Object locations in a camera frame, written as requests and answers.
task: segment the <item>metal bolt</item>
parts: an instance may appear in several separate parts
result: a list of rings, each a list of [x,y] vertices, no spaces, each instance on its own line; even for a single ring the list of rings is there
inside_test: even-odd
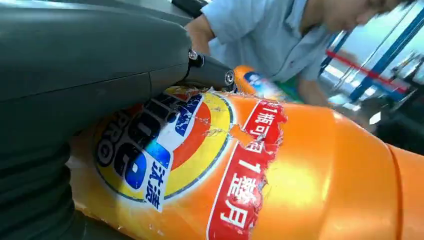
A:
[[[227,84],[227,86],[234,83],[234,78],[235,75],[233,70],[229,70],[225,73],[225,83]]]
[[[188,52],[188,58],[191,59],[191,60],[197,60],[198,59],[198,53],[193,51],[193,50],[190,50]]]

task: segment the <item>glossy orange surface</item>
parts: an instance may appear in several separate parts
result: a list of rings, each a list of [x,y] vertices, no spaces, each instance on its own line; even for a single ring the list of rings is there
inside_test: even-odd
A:
[[[222,97],[228,100],[234,124],[239,126],[259,101],[232,94]],[[210,99],[207,107],[218,123],[226,113],[214,106],[218,100]],[[250,239],[424,239],[424,193],[420,188],[424,157],[387,146],[333,110],[296,104],[284,104],[283,109],[288,121],[280,125],[282,144],[266,170],[263,204]],[[229,134],[215,131],[216,126],[211,123],[206,136],[205,132],[192,132],[199,136],[190,139],[216,143],[215,139]],[[76,206],[137,239],[206,239],[217,189],[237,135],[242,133],[238,131],[230,138],[206,177],[168,200],[158,212],[108,188],[93,166],[93,130],[89,129],[72,142],[73,156],[68,164]],[[202,165],[208,149],[200,153],[187,161],[191,168],[183,169],[181,177],[173,178],[169,186]]]

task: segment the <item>black machine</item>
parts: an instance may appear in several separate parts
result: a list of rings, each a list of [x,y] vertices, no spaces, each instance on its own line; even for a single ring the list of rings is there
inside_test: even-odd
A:
[[[173,85],[232,89],[185,29],[142,11],[0,3],[0,239],[128,239],[77,213],[68,139]]]
[[[401,76],[402,69],[411,63],[414,63],[412,69]],[[417,79],[417,73],[423,64],[424,55],[412,54],[392,69],[392,79],[402,79],[409,84],[409,88],[404,99],[399,102],[388,98],[378,100],[384,116],[375,133],[388,144],[421,155],[424,155],[424,85]]]

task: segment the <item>tide logo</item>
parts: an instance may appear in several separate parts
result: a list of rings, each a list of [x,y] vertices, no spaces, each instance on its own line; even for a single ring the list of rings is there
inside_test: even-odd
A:
[[[219,160],[233,122],[215,94],[163,93],[104,119],[94,135],[96,168],[121,196],[162,211],[195,187]]]

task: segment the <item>red bar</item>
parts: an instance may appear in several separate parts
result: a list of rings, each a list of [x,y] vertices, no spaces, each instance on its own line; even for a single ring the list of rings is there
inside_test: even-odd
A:
[[[382,77],[380,74],[377,74],[375,72],[372,72],[372,71],[370,71],[369,69],[367,69],[365,67],[361,67],[358,64],[350,61],[347,58],[344,58],[344,57],[342,57],[340,55],[337,55],[337,53],[335,53],[333,51],[327,50],[326,53],[327,53],[327,55],[329,57],[332,57],[334,59],[337,59],[340,62],[342,62],[342,63],[344,63],[344,64],[346,64],[346,65],[348,65],[348,66],[350,66],[350,67],[352,67],[354,69],[357,69],[357,70],[361,71],[362,73],[366,74],[367,76],[369,76],[369,77],[371,77],[373,79],[378,79],[381,83],[383,83],[383,84],[385,84],[387,86],[391,86],[391,87],[395,88],[394,89],[395,91],[398,91],[398,92],[400,92],[402,94],[404,94],[407,91],[407,89],[405,89],[403,86],[398,85],[395,82],[391,82],[389,79],[387,79],[385,77]]]

